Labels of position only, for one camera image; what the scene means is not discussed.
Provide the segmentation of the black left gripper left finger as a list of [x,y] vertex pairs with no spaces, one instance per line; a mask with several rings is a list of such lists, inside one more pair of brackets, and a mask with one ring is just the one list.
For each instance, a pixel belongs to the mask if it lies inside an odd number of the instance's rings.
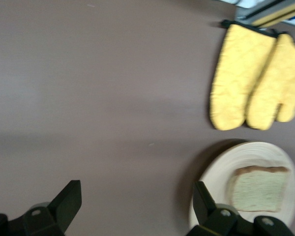
[[72,180],[50,203],[36,205],[12,220],[12,235],[65,236],[81,205],[81,182]]

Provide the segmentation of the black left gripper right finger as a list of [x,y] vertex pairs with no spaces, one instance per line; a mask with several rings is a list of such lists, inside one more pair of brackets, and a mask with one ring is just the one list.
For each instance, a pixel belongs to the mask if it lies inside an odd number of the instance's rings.
[[193,187],[193,209],[198,225],[190,236],[231,236],[237,223],[237,216],[231,210],[217,207],[204,182],[198,181]]

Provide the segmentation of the slice of toast bread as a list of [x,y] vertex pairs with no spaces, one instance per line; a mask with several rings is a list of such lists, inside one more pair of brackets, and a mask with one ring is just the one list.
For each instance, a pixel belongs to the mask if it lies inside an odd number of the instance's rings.
[[289,178],[283,166],[238,168],[228,180],[228,201],[237,211],[278,212]]

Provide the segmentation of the round beige wooden plate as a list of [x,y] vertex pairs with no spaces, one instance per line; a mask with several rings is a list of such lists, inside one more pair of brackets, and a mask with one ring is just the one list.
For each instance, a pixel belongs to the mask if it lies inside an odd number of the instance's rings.
[[228,180],[234,170],[247,166],[283,166],[290,169],[290,178],[278,212],[237,211],[239,215],[249,222],[253,222],[259,215],[272,216],[290,226],[295,218],[295,165],[280,147],[266,142],[245,142],[235,145],[219,154],[205,169],[200,180],[204,182],[217,204],[229,205],[235,209],[227,197]]

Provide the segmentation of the yellow quilted oven mitt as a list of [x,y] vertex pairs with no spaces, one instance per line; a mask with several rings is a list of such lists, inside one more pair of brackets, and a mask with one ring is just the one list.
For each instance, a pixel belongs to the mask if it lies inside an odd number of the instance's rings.
[[278,35],[261,76],[246,106],[249,127],[268,130],[275,121],[295,117],[295,41],[291,35]]
[[249,95],[277,37],[231,20],[221,26],[227,31],[212,81],[209,116],[215,129],[227,131],[245,122]]

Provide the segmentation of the yellow black-edged bar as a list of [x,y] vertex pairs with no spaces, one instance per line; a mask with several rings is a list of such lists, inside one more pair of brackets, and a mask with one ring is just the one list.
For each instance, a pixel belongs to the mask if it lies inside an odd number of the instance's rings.
[[253,17],[251,25],[266,28],[295,16],[295,0],[285,0]]

